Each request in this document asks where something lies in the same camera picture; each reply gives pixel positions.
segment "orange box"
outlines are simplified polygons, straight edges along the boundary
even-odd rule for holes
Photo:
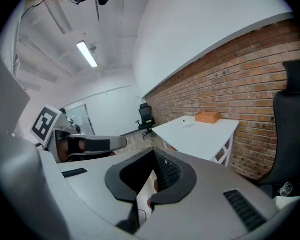
[[[194,116],[196,122],[215,124],[220,119],[218,112],[201,112]]]

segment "office chair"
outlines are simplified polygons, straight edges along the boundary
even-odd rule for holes
[[[300,195],[300,60],[283,63],[287,88],[273,99],[277,131],[276,156],[271,171],[256,182],[270,197],[285,183],[291,183],[290,196]]]
[[[145,139],[145,137],[149,133],[153,133],[152,128],[154,127],[154,124],[155,124],[155,119],[152,116],[152,107],[149,106],[147,103],[141,104],[139,113],[141,116],[142,124],[140,124],[140,120],[136,121],[136,123],[139,124],[139,127],[138,127],[139,130],[147,129],[147,131],[142,134],[143,139]]]

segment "white ceiling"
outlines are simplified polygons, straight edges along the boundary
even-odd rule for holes
[[[47,1],[20,25],[17,79],[26,89],[43,91],[95,70],[131,68],[139,25],[148,0],[94,0],[80,5]],[[85,41],[99,67],[93,69],[76,44]]]

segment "tabletop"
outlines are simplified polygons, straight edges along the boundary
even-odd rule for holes
[[[182,127],[182,121],[190,124]],[[179,152],[211,161],[229,141],[239,125],[237,120],[220,119],[215,124],[196,122],[194,116],[182,116],[152,130]]]

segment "floor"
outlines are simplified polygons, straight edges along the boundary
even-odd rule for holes
[[[137,131],[135,133],[125,136],[127,138],[128,145],[123,149],[116,150],[115,153],[117,155],[131,154],[131,153],[141,152],[147,148],[152,148],[152,147],[164,148],[165,147],[163,140],[159,136],[157,136],[155,133],[153,133],[153,134],[149,133],[143,139],[143,136],[142,136],[143,132],[144,132],[143,130],[140,130],[140,131]]]

